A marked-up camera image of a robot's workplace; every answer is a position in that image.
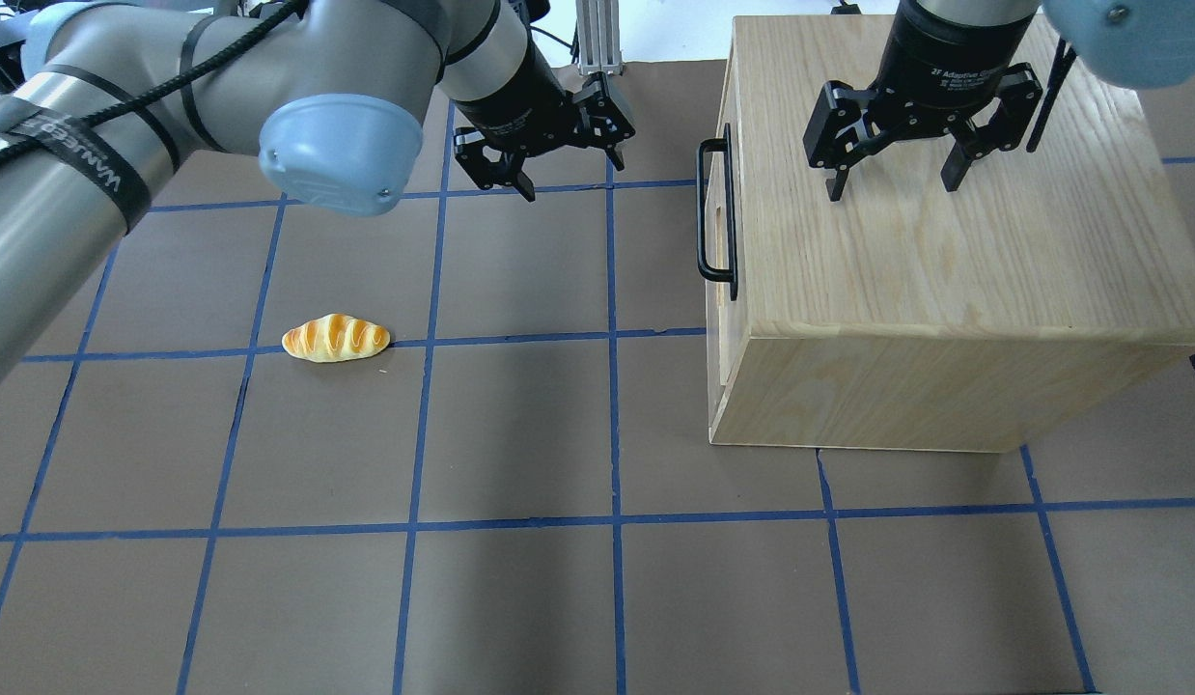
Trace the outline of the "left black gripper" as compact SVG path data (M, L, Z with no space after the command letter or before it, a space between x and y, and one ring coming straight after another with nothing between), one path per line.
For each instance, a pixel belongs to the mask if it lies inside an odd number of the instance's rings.
M537 48L523 49L513 67L473 51L448 59L446 93L474 128L453 133L453 158L482 190L505 186L535 202L523 161L562 147L602 150L615 172L625 170L623 149L636 127L607 73L586 76L572 94ZM500 156L488 155L488 147Z

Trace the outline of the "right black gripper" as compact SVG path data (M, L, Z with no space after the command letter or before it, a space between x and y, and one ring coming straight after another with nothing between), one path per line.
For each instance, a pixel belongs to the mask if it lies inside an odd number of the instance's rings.
M960 189L973 162L1016 149L1042 97L1031 64L1009 68L1025 32L1025 1L899 4L874 87L823 84L802 136L810 167L833 171L828 199L841 201L856 164L903 133L951 128L955 144L940 170L946 192ZM963 119L992 100L985 125Z

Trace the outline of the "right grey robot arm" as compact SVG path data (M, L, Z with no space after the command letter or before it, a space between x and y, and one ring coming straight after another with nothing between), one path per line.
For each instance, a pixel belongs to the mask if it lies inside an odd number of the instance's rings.
M950 136L940 179L949 192L994 150L1035 150L1070 70L1142 91L1195 75L1195 1L902 1L880 68L862 91L822 85L802 146L848 172L890 144Z

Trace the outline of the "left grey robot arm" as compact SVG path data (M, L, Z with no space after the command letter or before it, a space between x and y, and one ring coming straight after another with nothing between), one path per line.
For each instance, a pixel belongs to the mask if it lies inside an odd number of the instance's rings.
M292 199L394 209L439 91L468 119L455 159L535 198L523 162L560 147L623 170L631 109L605 73L566 91L532 1L283 1L266 18L122 1L30 19L0 97L0 385L200 150L253 155Z

